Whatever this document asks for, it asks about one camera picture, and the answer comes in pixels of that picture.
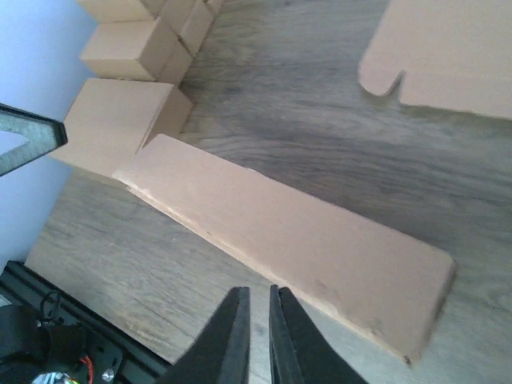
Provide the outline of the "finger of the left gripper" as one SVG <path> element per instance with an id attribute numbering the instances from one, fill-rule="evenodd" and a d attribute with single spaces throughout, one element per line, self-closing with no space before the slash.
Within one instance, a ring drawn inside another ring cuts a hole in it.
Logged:
<path id="1" fill-rule="evenodd" d="M 1 104 L 1 131 L 19 134 L 23 144 L 1 155 L 1 176 L 66 145 L 63 122 Z"/>

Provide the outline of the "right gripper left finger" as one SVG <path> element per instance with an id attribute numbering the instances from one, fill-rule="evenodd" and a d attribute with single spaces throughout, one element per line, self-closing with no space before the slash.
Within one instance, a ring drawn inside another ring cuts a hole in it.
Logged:
<path id="1" fill-rule="evenodd" d="M 250 289 L 226 294 L 189 349 L 157 383 L 248 383 Z"/>

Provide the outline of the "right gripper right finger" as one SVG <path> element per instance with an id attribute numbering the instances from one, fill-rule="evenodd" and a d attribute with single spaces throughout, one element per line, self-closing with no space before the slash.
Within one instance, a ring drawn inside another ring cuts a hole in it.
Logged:
<path id="1" fill-rule="evenodd" d="M 366 381 L 334 351 L 287 287 L 270 287 L 269 332 L 273 383 Z"/>

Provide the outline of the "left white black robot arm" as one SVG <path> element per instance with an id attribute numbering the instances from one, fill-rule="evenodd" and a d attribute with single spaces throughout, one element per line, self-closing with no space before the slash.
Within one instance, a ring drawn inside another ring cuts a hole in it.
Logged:
<path id="1" fill-rule="evenodd" d="M 25 142 L 1 156 L 7 175 L 68 142 L 63 123 L 3 105 L 1 129 Z M 88 324 L 60 316 L 62 292 L 50 290 L 39 307 L 9 304 L 1 308 L 1 381 L 32 383 L 58 372 L 63 383 L 112 383 L 122 363 L 122 349 Z"/>

